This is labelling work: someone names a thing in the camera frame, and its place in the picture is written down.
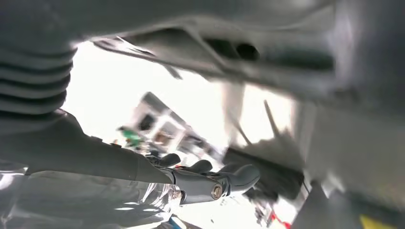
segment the cable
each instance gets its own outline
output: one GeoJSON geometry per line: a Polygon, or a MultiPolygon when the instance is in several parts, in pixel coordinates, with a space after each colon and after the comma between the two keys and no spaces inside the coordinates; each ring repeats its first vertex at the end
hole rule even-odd
{"type": "Polygon", "coordinates": [[[305,184],[305,181],[304,181],[304,182],[302,182],[302,184],[304,185],[304,188],[305,188],[305,190],[308,192],[308,195],[309,195],[309,190],[308,190],[307,185],[305,184]]]}

